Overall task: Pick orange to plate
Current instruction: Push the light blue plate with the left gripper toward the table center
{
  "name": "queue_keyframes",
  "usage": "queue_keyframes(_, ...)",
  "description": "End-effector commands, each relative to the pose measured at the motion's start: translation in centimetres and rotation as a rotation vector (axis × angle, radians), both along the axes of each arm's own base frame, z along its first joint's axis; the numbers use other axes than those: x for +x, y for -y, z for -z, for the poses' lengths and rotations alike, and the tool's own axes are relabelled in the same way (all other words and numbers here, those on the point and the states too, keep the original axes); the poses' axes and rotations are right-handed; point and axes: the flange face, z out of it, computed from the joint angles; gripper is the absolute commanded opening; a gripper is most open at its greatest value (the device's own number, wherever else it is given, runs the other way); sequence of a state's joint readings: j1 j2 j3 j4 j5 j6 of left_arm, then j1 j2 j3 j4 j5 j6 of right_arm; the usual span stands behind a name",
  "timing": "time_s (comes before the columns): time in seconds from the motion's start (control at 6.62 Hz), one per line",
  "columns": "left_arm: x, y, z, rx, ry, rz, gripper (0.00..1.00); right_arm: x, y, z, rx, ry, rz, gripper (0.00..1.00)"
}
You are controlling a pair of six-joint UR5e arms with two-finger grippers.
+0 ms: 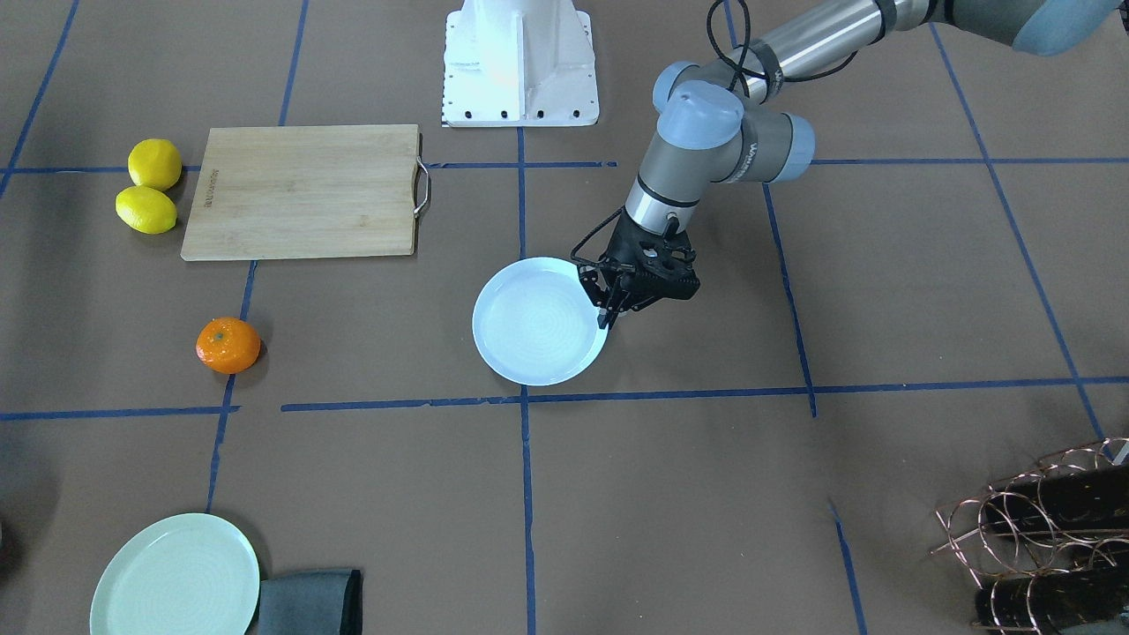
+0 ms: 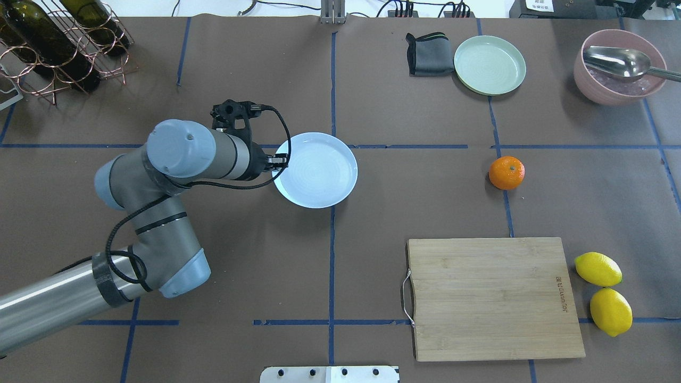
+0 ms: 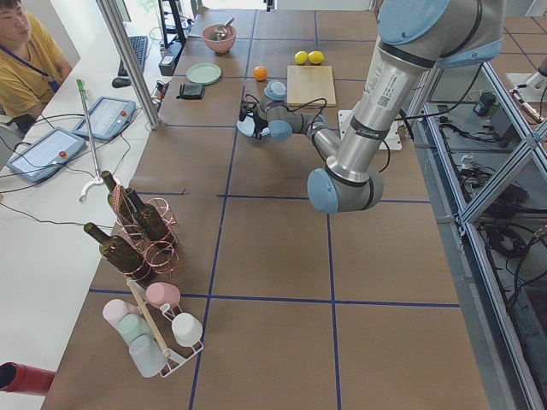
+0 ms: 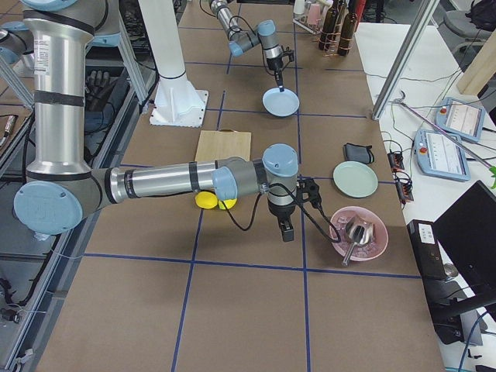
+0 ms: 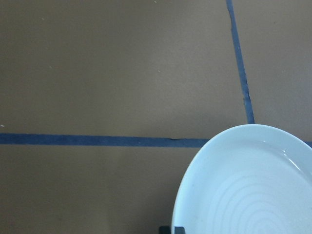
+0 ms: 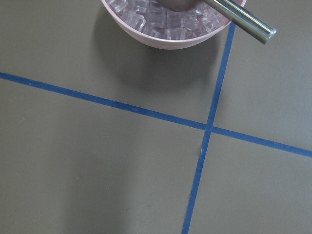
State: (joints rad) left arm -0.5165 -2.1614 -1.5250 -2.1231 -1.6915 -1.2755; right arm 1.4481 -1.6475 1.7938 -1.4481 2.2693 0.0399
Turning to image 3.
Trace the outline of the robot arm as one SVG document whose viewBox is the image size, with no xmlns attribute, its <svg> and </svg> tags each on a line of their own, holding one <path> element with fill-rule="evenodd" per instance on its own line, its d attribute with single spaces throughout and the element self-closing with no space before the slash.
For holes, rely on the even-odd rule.
<svg viewBox="0 0 547 410">
<path fill-rule="evenodd" d="M 318 114 L 299 114 L 287 89 L 271 81 L 257 102 L 243 100 L 239 119 L 251 118 L 253 138 L 309 138 L 325 161 L 307 181 L 312 206 L 323 214 L 371 208 L 383 195 L 372 161 L 419 76 L 434 67 L 465 67 L 496 57 L 502 48 L 504 1 L 385 1 L 378 39 L 361 100 L 342 137 Z"/>
</svg>

